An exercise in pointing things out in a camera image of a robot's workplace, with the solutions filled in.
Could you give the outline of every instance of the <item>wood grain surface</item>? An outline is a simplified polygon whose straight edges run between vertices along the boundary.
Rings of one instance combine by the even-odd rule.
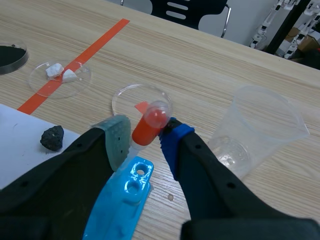
[[[0,37],[20,38],[30,55],[24,67],[0,76],[0,103],[12,108],[32,96],[27,79],[37,65],[72,60],[117,21],[130,20],[88,61],[89,88],[74,97],[48,99],[33,113],[79,134],[112,115],[113,94],[128,84],[163,89],[175,117],[195,126],[205,141],[240,87],[258,85],[283,95],[302,113],[311,135],[267,159],[244,183],[272,207],[320,221],[318,70],[103,0],[0,0],[0,6]],[[158,141],[141,156],[154,163],[154,190],[133,239],[178,239],[188,218],[180,185]]]

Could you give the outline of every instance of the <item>black rock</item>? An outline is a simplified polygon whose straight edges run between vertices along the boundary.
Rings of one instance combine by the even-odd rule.
[[[62,148],[64,134],[65,132],[62,126],[51,127],[43,132],[40,143],[46,149],[57,152]]]

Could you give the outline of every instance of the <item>orange liquid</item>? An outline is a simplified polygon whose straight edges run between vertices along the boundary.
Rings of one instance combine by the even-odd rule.
[[[147,117],[142,116],[138,125],[132,133],[132,140],[141,146],[147,146],[159,135],[160,131],[165,127],[167,123],[167,116],[165,113],[162,113],[161,110],[154,110],[149,113]]]

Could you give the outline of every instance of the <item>cardboard box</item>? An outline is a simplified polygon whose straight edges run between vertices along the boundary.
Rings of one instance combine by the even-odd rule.
[[[296,27],[293,27],[288,35],[285,37],[285,40],[290,42],[294,39],[294,37],[299,33],[299,29]],[[307,35],[305,36],[302,43],[298,45],[298,49],[305,53],[312,49],[318,49],[320,48],[320,44],[318,43],[317,39],[315,39],[313,36]]]
[[[298,29],[301,30],[305,25],[301,24]],[[319,44],[320,44],[320,33],[311,29],[311,31],[308,33],[309,36],[313,37]]]

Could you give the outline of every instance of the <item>chair backrest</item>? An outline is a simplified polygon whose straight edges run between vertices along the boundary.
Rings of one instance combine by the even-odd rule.
[[[198,30],[200,19],[222,13],[227,0],[151,0],[151,3],[151,15]]]

